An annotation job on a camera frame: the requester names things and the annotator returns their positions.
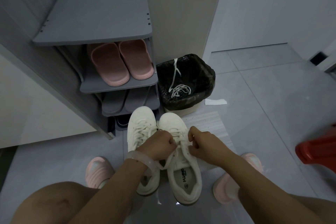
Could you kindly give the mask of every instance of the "white mat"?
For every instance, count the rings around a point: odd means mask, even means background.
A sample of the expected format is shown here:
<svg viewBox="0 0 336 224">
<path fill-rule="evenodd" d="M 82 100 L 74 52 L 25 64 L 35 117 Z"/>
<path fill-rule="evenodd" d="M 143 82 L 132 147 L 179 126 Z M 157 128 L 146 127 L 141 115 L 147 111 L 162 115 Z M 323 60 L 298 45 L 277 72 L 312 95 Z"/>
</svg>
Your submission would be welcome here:
<svg viewBox="0 0 336 224">
<path fill-rule="evenodd" d="M 209 131 L 210 133 L 217 136 L 230 150 L 232 150 L 234 153 L 237 153 L 228 133 L 226 132 L 226 129 L 218 112 L 214 111 L 194 116 L 187 116 L 183 117 L 182 120 L 184 121 L 188 129 L 191 126 L 195 126 L 200 131 Z M 201 159 L 197 159 L 197 161 L 201 172 L 216 167 L 214 165 L 208 164 Z"/>
</svg>

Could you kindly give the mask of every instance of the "translucent bracelet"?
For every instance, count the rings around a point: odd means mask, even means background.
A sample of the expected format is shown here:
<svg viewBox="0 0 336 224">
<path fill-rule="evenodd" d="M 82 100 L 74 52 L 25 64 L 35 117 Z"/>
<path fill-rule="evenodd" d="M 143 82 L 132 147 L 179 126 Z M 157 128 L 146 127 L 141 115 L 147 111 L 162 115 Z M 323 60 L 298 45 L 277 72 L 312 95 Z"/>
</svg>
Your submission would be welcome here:
<svg viewBox="0 0 336 224">
<path fill-rule="evenodd" d="M 129 151 L 125 159 L 128 158 L 138 160 L 148 167 L 144 173 L 145 176 L 151 176 L 157 168 L 154 160 L 152 160 L 150 157 L 148 157 L 146 154 L 143 154 L 140 151 Z"/>
</svg>

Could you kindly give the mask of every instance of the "white sneaker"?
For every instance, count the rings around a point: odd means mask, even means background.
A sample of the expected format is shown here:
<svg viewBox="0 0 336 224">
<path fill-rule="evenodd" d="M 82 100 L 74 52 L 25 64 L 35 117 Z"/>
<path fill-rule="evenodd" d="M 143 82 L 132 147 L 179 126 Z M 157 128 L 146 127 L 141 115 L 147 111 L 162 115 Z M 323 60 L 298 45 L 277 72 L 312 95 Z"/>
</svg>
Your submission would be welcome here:
<svg viewBox="0 0 336 224">
<path fill-rule="evenodd" d="M 176 200 L 183 205 L 195 203 L 202 190 L 202 178 L 197 160 L 189 153 L 188 129 L 176 114 L 168 112 L 157 123 L 159 129 L 172 134 L 177 143 L 176 150 L 169 156 L 166 165 L 168 179 Z"/>
<path fill-rule="evenodd" d="M 132 113 L 127 128 L 128 151 L 134 151 L 157 131 L 153 111 L 147 106 L 141 106 Z M 143 176 L 137 189 L 140 195 L 149 195 L 159 186 L 159 168 L 152 176 Z"/>
</svg>

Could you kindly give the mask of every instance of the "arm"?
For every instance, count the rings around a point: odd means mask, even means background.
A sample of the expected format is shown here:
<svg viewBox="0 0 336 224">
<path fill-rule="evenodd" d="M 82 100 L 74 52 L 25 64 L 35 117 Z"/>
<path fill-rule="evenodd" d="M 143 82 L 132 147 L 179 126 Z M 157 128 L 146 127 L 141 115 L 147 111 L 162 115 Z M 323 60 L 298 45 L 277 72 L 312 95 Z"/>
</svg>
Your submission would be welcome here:
<svg viewBox="0 0 336 224">
<path fill-rule="evenodd" d="M 175 149 L 176 143 L 167 131 L 157 131 L 137 148 L 153 160 L 167 159 Z M 69 224 L 123 223 L 146 169 L 145 164 L 126 159 L 108 183 L 91 198 Z"/>
<path fill-rule="evenodd" d="M 324 223 L 313 211 L 256 171 L 229 150 L 215 135 L 191 127 L 189 151 L 197 158 L 223 168 L 253 199 L 266 223 Z"/>
</svg>

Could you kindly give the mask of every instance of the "trash can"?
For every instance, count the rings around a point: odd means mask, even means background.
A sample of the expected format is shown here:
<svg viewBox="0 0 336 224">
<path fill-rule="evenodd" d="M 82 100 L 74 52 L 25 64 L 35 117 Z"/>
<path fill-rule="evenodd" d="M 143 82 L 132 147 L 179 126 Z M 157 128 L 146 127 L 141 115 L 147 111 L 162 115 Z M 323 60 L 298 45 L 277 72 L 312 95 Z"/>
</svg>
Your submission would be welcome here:
<svg viewBox="0 0 336 224">
<path fill-rule="evenodd" d="M 162 105 L 179 116 L 195 112 L 215 87 L 215 71 L 195 54 L 163 62 L 156 69 Z"/>
</svg>

